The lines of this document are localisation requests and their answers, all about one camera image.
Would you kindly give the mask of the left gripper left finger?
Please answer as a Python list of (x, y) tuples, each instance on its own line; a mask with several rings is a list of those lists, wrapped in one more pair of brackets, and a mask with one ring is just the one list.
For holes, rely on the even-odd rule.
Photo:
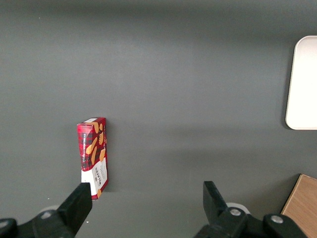
[(24, 224), (0, 220), (2, 238), (74, 238), (92, 209), (90, 183), (80, 183), (56, 209), (46, 209)]

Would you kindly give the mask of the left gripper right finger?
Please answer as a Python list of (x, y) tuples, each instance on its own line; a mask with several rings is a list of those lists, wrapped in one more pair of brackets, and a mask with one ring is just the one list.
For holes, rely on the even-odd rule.
[(236, 206), (229, 207), (212, 181), (203, 184), (203, 207), (208, 224), (196, 238), (305, 238), (305, 233), (289, 217), (267, 214), (262, 220)]

